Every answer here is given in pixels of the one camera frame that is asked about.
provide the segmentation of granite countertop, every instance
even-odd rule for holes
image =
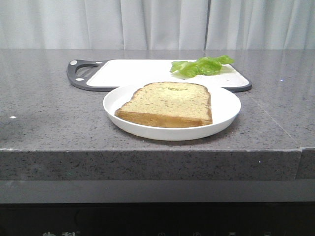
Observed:
[[[224,131],[192,141],[128,134],[106,92],[73,87],[73,59],[194,59],[227,54],[251,80]],[[315,50],[0,50],[0,180],[315,178]]]

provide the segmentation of green lettuce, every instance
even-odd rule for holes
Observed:
[[[173,61],[171,73],[180,74],[183,79],[195,77],[196,75],[217,75],[222,69],[222,65],[231,64],[234,60],[227,55],[220,57],[203,57],[192,61]]]

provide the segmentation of curtain fold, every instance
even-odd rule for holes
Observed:
[[[0,48],[315,49],[315,0],[0,0]]]

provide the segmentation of speckled countertop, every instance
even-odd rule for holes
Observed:
[[[155,141],[117,128],[105,92],[70,85],[73,59],[193,59],[227,54],[252,81],[224,131]],[[0,180],[315,178],[315,50],[0,50]]]

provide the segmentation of sandwich bread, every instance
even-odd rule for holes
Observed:
[[[184,128],[212,124],[210,93],[203,85],[157,82],[138,89],[115,116],[137,124]]]

